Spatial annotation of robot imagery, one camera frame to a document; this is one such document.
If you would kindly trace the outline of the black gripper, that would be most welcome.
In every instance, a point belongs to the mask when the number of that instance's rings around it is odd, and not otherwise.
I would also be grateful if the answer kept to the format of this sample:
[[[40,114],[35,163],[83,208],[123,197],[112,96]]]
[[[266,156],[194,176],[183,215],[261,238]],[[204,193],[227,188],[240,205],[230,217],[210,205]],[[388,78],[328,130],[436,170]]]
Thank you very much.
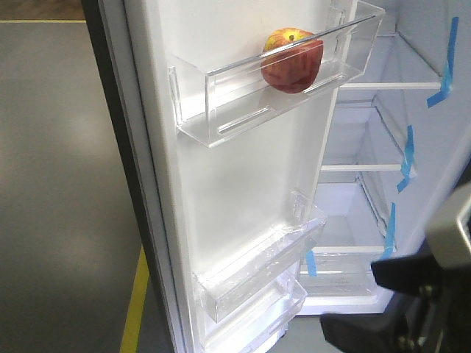
[[[432,254],[372,263],[393,291],[379,314],[321,315],[325,340],[341,352],[469,352],[470,266],[445,268]]]

